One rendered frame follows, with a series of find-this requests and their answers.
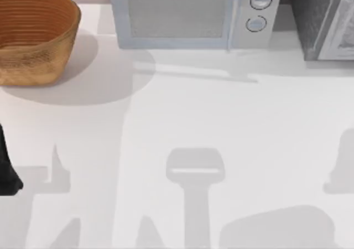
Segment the microwave oven door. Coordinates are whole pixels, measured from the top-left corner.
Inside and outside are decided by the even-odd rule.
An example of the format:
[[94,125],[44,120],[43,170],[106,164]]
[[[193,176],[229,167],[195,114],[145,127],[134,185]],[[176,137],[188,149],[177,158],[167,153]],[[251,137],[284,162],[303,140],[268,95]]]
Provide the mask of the microwave oven door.
[[238,0],[111,0],[122,49],[227,49]]

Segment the brown woven basket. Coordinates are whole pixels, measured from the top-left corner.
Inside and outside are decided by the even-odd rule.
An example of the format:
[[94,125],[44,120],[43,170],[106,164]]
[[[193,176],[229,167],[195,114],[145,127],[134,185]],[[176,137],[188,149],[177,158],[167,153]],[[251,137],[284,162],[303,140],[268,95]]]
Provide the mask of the brown woven basket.
[[81,10],[73,0],[0,0],[0,86],[41,86],[64,72]]

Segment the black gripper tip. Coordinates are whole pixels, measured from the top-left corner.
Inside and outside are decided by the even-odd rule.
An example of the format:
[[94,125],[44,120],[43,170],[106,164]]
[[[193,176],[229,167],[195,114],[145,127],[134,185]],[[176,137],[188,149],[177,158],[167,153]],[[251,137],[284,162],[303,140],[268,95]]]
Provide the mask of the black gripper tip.
[[3,127],[0,124],[0,196],[15,196],[23,186],[21,178],[11,164]]

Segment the pale microwave oven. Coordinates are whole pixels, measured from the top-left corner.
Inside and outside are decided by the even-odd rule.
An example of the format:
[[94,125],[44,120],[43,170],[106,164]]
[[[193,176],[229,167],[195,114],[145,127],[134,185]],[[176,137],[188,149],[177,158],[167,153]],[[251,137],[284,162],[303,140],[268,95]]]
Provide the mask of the pale microwave oven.
[[[229,50],[261,49],[267,47],[273,32],[279,1],[272,0],[272,4],[268,8],[255,10],[251,7],[250,0],[238,0],[235,26],[232,29],[232,45]],[[260,32],[252,33],[247,30],[246,21],[258,15],[263,16],[267,20],[267,26]]]

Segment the round microwave knob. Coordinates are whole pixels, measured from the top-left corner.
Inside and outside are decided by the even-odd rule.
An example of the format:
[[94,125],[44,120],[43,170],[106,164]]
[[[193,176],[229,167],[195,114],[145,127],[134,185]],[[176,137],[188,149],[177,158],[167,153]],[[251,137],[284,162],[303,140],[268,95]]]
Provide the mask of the round microwave knob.
[[264,10],[272,4],[272,0],[250,0],[250,5],[255,10]]
[[258,15],[253,18],[249,18],[246,21],[246,28],[248,31],[252,33],[260,32],[263,29],[265,29],[266,26],[267,26],[267,20],[261,15]]

